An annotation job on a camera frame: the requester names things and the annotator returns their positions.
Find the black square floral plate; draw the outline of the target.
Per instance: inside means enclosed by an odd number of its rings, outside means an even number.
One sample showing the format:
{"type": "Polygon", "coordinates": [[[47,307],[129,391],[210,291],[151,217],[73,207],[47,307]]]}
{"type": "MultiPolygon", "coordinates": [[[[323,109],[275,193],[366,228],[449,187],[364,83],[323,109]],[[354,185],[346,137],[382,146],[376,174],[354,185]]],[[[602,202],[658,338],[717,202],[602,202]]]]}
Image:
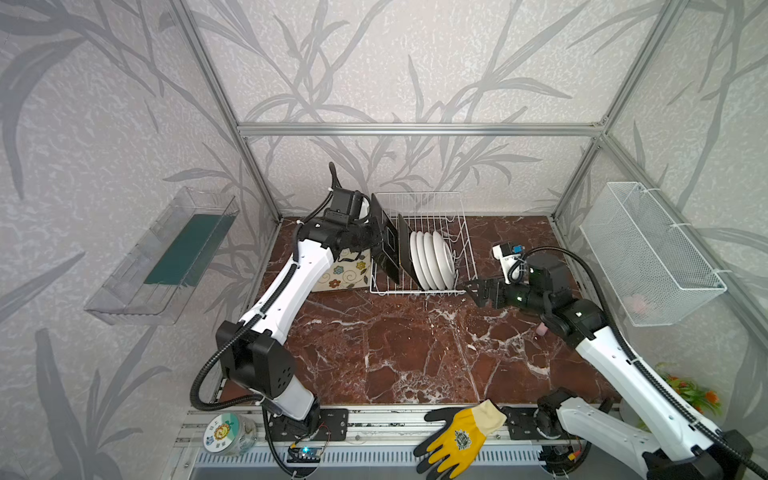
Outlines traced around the black square floral plate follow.
{"type": "Polygon", "coordinates": [[[377,228],[375,245],[371,255],[377,267],[396,285],[400,284],[398,231],[385,212],[376,194],[371,196],[371,214],[377,228]]]}
{"type": "Polygon", "coordinates": [[[321,276],[312,292],[367,288],[372,270],[371,252],[344,249],[339,259],[321,276]]]}

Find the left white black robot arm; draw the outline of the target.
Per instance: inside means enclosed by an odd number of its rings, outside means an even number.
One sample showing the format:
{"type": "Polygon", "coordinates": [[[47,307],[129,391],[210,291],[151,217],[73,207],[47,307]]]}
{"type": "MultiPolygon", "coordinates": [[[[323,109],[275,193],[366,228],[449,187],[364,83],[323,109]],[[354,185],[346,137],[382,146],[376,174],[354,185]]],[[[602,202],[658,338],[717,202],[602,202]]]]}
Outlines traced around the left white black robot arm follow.
{"type": "Polygon", "coordinates": [[[329,170],[328,195],[298,221],[288,262],[253,307],[237,322],[218,328],[217,350],[191,385],[193,408],[218,411],[258,402],[266,416],[283,418],[295,438],[307,438],[319,429],[319,401],[296,378],[296,362],[285,342],[311,290],[341,253],[372,250],[380,239],[369,198],[343,188],[334,165],[329,170]],[[202,383],[215,366],[228,380],[247,389],[247,394],[223,402],[203,400],[202,383]]]}

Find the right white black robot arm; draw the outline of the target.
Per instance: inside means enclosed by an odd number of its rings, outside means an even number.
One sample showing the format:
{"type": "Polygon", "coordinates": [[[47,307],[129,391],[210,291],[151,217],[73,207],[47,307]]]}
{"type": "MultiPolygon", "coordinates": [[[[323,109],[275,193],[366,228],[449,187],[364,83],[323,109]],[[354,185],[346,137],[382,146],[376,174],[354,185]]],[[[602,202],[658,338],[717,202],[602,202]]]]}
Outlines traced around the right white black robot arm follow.
{"type": "Polygon", "coordinates": [[[539,408],[563,432],[597,446],[644,479],[741,479],[747,471],[766,478],[741,433],[720,429],[635,352],[600,289],[597,301],[574,295],[560,257],[577,260],[578,255],[552,246],[525,252],[504,244],[497,250],[502,276],[470,280],[462,289],[480,307],[515,307],[538,315],[601,373],[646,426],[629,425],[560,388],[541,398],[539,408]]]}

